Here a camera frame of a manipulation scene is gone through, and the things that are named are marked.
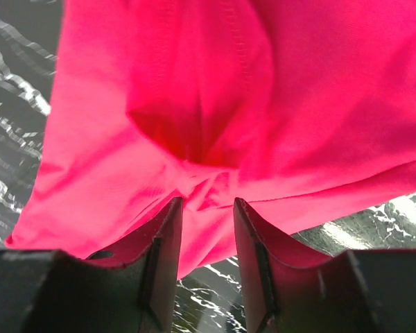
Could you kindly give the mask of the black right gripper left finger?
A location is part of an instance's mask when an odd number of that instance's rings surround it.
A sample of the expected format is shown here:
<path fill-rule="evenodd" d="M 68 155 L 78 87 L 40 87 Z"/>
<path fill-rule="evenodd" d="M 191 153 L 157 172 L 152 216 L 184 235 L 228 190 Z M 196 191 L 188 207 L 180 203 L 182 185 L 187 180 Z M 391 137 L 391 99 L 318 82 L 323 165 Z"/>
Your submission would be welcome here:
<path fill-rule="evenodd" d="M 169 332 L 181 198 L 87 259 L 0 250 L 0 332 Z"/>

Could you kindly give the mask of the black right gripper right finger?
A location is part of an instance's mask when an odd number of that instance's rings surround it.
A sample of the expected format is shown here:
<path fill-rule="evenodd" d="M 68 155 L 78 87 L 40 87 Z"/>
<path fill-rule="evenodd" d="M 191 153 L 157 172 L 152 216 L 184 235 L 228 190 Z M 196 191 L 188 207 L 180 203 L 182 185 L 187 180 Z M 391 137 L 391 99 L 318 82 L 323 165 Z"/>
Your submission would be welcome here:
<path fill-rule="evenodd" d="M 331 257 L 234 201 L 249 332 L 416 332 L 416 249 Z"/>

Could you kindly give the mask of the magenta pink t-shirt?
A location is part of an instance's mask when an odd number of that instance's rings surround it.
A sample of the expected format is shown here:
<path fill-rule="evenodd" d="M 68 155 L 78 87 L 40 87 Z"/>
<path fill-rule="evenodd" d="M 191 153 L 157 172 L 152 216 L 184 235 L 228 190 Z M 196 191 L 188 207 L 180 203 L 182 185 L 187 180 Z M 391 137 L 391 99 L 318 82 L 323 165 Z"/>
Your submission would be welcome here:
<path fill-rule="evenodd" d="M 245 199 L 293 234 L 416 192 L 416 1 L 67 1 L 6 239 L 90 256 L 184 200 L 180 277 Z"/>

